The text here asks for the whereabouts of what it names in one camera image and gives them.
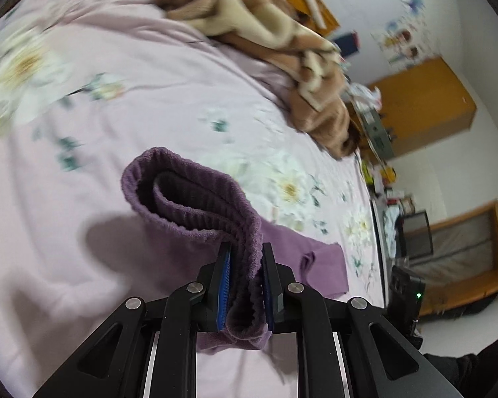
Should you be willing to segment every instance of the green leaf print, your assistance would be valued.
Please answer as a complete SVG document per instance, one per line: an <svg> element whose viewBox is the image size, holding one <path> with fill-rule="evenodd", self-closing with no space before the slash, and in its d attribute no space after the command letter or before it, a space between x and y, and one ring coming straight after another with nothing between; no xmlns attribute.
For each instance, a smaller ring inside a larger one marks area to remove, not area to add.
<svg viewBox="0 0 498 398"><path fill-rule="evenodd" d="M327 222L326 221L313 221L313 225L316 229L319 229L323 235L328 235Z"/></svg>
<svg viewBox="0 0 498 398"><path fill-rule="evenodd" d="M324 190L321 187L322 186L321 182L317 178L315 178L314 175L310 175L310 176L312 178L312 181L314 182L314 186L312 187L312 192L318 191L322 195L326 196L327 194L324 192Z"/></svg>
<svg viewBox="0 0 498 398"><path fill-rule="evenodd" d="M78 141L71 137L64 137L62 139L59 139L57 143L65 151L72 151L74 148L81 146Z"/></svg>
<svg viewBox="0 0 498 398"><path fill-rule="evenodd" d="M212 129L214 131L219 131L220 133L225 133L228 130L229 123L225 120L212 121Z"/></svg>
<svg viewBox="0 0 498 398"><path fill-rule="evenodd" d="M72 109L74 105L72 105L72 100L70 100L70 97L65 95L63 98L59 99L59 104L64 107L67 111Z"/></svg>
<svg viewBox="0 0 498 398"><path fill-rule="evenodd" d="M61 164L62 170L70 172L79 169L81 166L77 163L76 157L65 153L57 154L57 161Z"/></svg>
<svg viewBox="0 0 498 398"><path fill-rule="evenodd" d="M101 81L102 77L104 76L104 74L105 73L98 73L97 75L94 75L94 78L88 84L86 84L82 90L88 93L94 91L99 82Z"/></svg>

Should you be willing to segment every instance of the brown blanket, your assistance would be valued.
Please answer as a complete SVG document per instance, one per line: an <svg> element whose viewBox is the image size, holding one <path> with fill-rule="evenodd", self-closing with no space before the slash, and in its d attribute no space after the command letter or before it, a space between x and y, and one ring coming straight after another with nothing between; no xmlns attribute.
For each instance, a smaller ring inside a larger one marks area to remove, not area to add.
<svg viewBox="0 0 498 398"><path fill-rule="evenodd" d="M285 0L156 0L167 17L279 67L295 81L291 122L340 158L359 132L340 98L345 77L338 49L295 20Z"/></svg>

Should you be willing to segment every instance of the white flower print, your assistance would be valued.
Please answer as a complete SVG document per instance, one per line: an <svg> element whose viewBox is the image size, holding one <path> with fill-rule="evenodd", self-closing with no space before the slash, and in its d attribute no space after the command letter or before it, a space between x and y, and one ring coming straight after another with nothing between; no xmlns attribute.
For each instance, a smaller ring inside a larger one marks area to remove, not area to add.
<svg viewBox="0 0 498 398"><path fill-rule="evenodd" d="M222 152L204 157L201 163L232 176L258 213L273 223L302 231L320 207L314 178L284 151L247 157Z"/></svg>
<svg viewBox="0 0 498 398"><path fill-rule="evenodd" d="M125 89L120 78L107 73L99 73L82 90L89 92L94 100L112 100L120 97Z"/></svg>
<svg viewBox="0 0 498 398"><path fill-rule="evenodd" d="M349 215L345 226L345 238L358 250L372 246L373 229L371 218L364 208L359 208Z"/></svg>
<svg viewBox="0 0 498 398"><path fill-rule="evenodd" d="M49 49L38 28L0 41L0 135L25 124L63 96L69 66Z"/></svg>

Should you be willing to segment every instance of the purple fabric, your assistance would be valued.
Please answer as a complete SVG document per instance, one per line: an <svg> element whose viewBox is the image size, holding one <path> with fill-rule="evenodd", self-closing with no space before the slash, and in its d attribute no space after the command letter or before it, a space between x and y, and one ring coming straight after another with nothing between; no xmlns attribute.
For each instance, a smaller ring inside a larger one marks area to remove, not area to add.
<svg viewBox="0 0 498 398"><path fill-rule="evenodd" d="M263 242L271 242L275 261L289 266L297 281L327 298L348 292L347 266L339 244L325 244L261 220Z"/></svg>
<svg viewBox="0 0 498 398"><path fill-rule="evenodd" d="M296 279L323 294L348 290L343 251L275 226L260 218L229 175L204 167L165 148L136 158L122 175L126 200L146 222L147 232L171 292L192 281L201 266L215 261L219 244L232 243L231 283L226 329L199 334L200 349L236 345L261 349L270 334L258 274L262 243L271 242L275 258L293 269Z"/></svg>

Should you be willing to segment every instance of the metal screw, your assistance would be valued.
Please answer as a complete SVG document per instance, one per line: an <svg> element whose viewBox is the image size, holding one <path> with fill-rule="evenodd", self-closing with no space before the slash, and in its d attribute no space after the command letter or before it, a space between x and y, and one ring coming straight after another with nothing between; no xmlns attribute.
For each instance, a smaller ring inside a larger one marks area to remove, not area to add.
<svg viewBox="0 0 498 398"><path fill-rule="evenodd" d="M125 301L126 308L129 308L130 310L136 310L140 305L142 305L142 303L138 298L129 298Z"/></svg>
<svg viewBox="0 0 498 398"><path fill-rule="evenodd" d="M288 284L288 290L293 294L300 294L304 290L304 286L301 283L290 283Z"/></svg>
<svg viewBox="0 0 498 398"><path fill-rule="evenodd" d="M199 292L203 291L203 284L198 283L197 281L194 281L193 283L190 283L186 289L191 293L191 294L198 294Z"/></svg>
<svg viewBox="0 0 498 398"><path fill-rule="evenodd" d="M367 308L367 301L363 298L354 298L351 305L357 310L365 310Z"/></svg>

